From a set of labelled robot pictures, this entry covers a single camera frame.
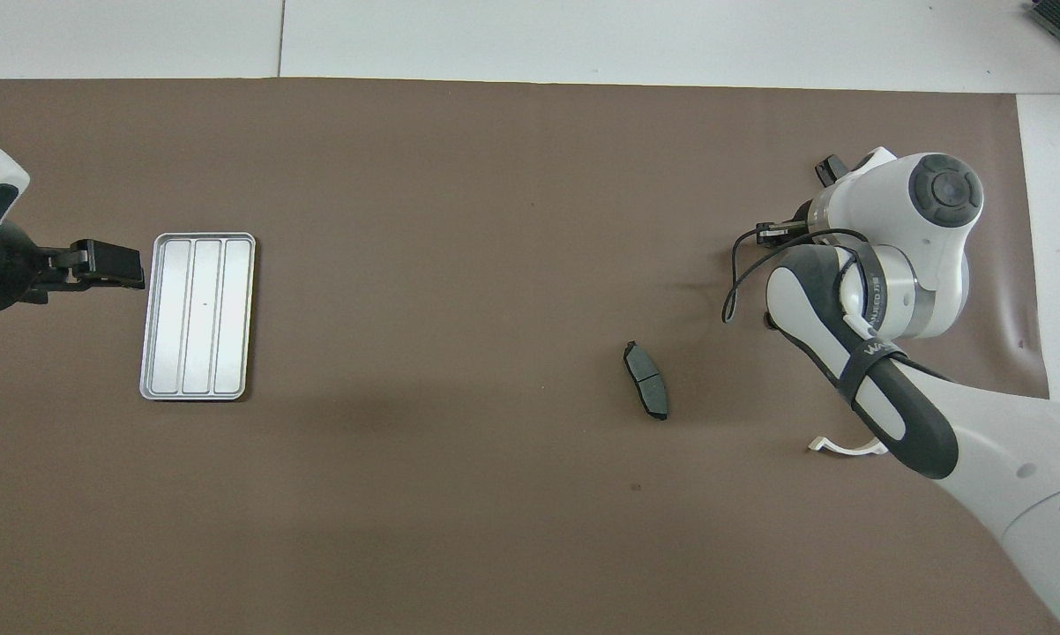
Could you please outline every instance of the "black strap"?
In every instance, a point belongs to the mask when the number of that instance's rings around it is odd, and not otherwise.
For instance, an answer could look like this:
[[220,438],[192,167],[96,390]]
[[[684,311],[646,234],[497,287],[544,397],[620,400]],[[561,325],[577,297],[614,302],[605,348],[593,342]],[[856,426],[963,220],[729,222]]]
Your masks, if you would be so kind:
[[888,354],[896,353],[905,357],[905,353],[902,353],[900,347],[884,340],[884,338],[869,338],[855,347],[852,356],[848,357],[848,364],[844,366],[844,372],[840,374],[840,381],[836,382],[836,391],[849,406],[855,402],[855,393],[860,391],[863,378],[868,376],[868,371],[876,365],[876,361],[880,361]]

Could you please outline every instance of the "metal tray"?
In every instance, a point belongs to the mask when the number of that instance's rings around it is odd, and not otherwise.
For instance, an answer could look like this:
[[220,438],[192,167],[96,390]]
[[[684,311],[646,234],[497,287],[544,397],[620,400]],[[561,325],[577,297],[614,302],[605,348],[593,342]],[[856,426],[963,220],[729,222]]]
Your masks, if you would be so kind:
[[251,233],[163,233],[155,241],[139,392],[225,402],[247,386],[255,274]]

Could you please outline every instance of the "brown table surface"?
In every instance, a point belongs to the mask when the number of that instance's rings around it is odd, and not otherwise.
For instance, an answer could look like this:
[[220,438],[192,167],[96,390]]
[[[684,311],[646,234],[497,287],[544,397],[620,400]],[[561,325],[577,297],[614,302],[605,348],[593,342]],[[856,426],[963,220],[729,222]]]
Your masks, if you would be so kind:
[[880,144],[987,192],[965,317],[905,348],[1045,395],[1010,95],[1,81],[39,244],[260,263],[242,402],[139,396],[145,293],[0,313],[0,633],[1059,633],[933,483],[805,451],[869,435],[763,274],[717,317],[732,237]]

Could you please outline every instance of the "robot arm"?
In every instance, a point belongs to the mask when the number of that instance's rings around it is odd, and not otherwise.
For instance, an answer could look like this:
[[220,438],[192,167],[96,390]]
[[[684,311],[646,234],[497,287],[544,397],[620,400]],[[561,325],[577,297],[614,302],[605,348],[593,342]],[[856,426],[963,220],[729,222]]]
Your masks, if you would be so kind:
[[38,248],[5,221],[28,188],[29,176],[0,149],[0,311],[15,302],[46,304],[48,292],[80,292],[91,286],[145,288],[142,261],[135,249],[83,240],[70,248]]
[[[905,157],[886,162],[891,170],[884,173],[897,176],[866,181],[871,188],[864,190],[864,197],[872,197],[879,189],[891,196],[901,193],[902,183],[908,183],[908,175],[923,160]],[[964,164],[942,160],[940,165],[946,173],[964,174]],[[853,177],[852,193],[861,192],[860,186],[864,186],[861,176]],[[938,186],[950,178],[938,178]],[[978,181],[971,186],[978,188]],[[845,202],[846,192],[841,188],[826,190],[827,197],[836,198],[836,205]],[[836,210],[823,205],[825,197],[822,194],[810,208],[810,228],[816,228],[816,223],[822,228],[825,224],[835,228],[846,224],[849,228],[863,228],[869,237],[880,236],[885,242],[871,250],[855,249],[855,244],[801,245],[790,249],[768,278],[771,321],[816,363],[844,401],[897,459],[934,479],[984,523],[1060,620],[1060,403],[978,390],[937,376],[909,361],[868,320],[873,315],[877,321],[891,325],[896,334],[911,331],[902,324],[921,324],[922,329],[915,328],[914,334],[944,331],[962,304],[960,249],[968,229],[960,237],[944,236],[946,241],[941,233],[961,232],[967,223],[954,228],[931,223],[934,229],[930,232],[914,233],[904,232],[900,225],[901,233],[881,233],[877,223],[865,223],[860,213],[846,221],[840,217],[826,221],[825,212]],[[871,204],[862,201],[862,206],[872,206],[871,200]],[[889,217],[907,213],[921,216],[908,197],[882,208],[861,207],[860,198],[848,198],[846,202],[848,206],[842,208],[858,212],[868,209],[871,210],[868,213],[879,212]],[[976,221],[979,209],[974,206],[971,221]],[[933,248],[940,242],[940,248]],[[917,274],[913,281],[872,284],[871,279],[880,278],[881,274],[876,276],[871,270],[895,266],[894,262],[886,264],[884,254],[904,259],[905,265]],[[928,269],[913,265],[926,254],[936,255],[942,266]],[[929,278],[922,270],[930,270]],[[946,292],[942,284],[947,282],[953,282],[956,294]],[[936,301],[914,307],[907,306],[908,302],[886,302],[885,311],[874,311],[872,305],[878,302],[871,302],[873,288],[883,294],[888,288],[904,294],[904,289],[921,288],[932,293]],[[920,310],[921,320],[917,317]]]

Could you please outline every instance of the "black cable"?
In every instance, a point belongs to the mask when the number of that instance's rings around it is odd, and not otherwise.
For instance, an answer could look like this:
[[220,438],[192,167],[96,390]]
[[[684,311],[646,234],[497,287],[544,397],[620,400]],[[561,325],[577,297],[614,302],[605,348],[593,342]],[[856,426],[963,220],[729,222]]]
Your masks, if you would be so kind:
[[[858,252],[855,249],[845,248],[845,246],[841,246],[841,249],[844,249],[846,250],[846,252],[848,252],[848,260],[845,260],[844,265],[841,265],[840,268],[840,277],[843,278],[844,275],[848,272],[848,269],[851,269],[852,266],[860,265],[860,252]],[[860,269],[860,276],[862,276],[863,275],[862,266],[858,266],[858,268]]]
[[947,377],[941,373],[938,373],[937,370],[931,369],[931,367],[929,366],[918,365],[917,361],[911,359],[905,353],[903,353],[901,356],[899,354],[894,354],[894,356],[891,356],[890,358],[894,359],[894,361],[900,361],[902,365],[909,366],[914,370],[921,370],[922,373],[929,374],[930,376],[933,377],[937,377],[938,380],[942,380],[946,382],[953,382],[953,380]]
[[722,321],[727,322],[727,324],[732,321],[735,318],[735,311],[738,310],[738,287],[745,281],[745,278],[748,278],[748,275],[753,274],[753,271],[760,265],[766,264],[766,262],[772,260],[774,257],[779,255],[779,253],[783,252],[783,250],[794,248],[796,245],[808,243],[817,236],[826,236],[826,234],[829,233],[844,233],[848,236],[856,237],[865,243],[871,242],[868,241],[868,237],[864,236],[863,233],[855,232],[855,230],[851,229],[822,229],[819,232],[803,233],[800,236],[796,236],[795,239],[777,246],[777,249],[771,250],[771,252],[766,253],[766,255],[759,258],[755,264],[749,265],[748,268],[743,270],[741,276],[739,276],[737,260],[738,245],[748,236],[752,236],[754,233],[757,233],[757,229],[750,230],[750,232],[746,232],[741,234],[741,236],[738,236],[738,240],[735,241],[735,246],[732,246],[731,249],[730,274],[732,284],[730,286],[730,293],[727,293],[727,299],[722,303]]

